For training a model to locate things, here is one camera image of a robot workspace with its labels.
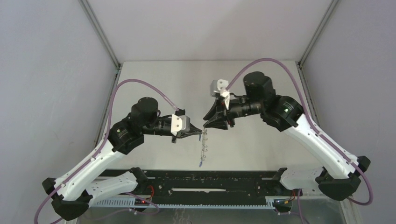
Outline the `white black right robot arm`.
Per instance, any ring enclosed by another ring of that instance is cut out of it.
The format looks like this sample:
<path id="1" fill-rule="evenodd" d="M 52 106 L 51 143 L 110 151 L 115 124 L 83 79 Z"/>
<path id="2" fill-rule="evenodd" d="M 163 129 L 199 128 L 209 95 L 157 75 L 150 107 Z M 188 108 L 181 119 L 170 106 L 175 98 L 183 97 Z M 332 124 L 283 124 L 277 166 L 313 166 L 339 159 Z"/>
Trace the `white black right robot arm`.
<path id="1" fill-rule="evenodd" d="M 213 106 L 204 116 L 205 128 L 227 130 L 237 118 L 260 115 L 263 122 L 292 137 L 321 164 L 319 168 L 283 168 L 272 181 L 272 190 L 284 195 L 294 189 L 317 189 L 327 197 L 343 201 L 356 192 L 361 175 L 370 159 L 355 156 L 333 143 L 306 116 L 300 103 L 289 96 L 278 95 L 270 77 L 262 72 L 248 73 L 243 78 L 245 95 L 230 99 L 227 80 L 213 80 L 210 95 Z"/>

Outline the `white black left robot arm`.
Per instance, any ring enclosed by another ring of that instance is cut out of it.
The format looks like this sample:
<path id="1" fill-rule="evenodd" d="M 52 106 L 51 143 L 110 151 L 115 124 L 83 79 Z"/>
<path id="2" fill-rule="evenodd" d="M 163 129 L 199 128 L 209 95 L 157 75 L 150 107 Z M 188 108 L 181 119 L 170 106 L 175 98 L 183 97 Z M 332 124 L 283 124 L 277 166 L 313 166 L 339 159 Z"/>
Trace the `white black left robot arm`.
<path id="1" fill-rule="evenodd" d="M 170 136 L 172 143 L 176 143 L 177 139 L 201 133 L 201 129 L 191 124 L 184 110 L 161 116 L 157 100 L 141 98 L 78 165 L 59 178 L 45 179 L 42 186 L 52 200 L 54 211 L 70 221 L 108 197 L 146 192 L 148 178 L 139 167 L 110 179 L 95 181 L 109 166 L 142 145 L 145 135 Z"/>

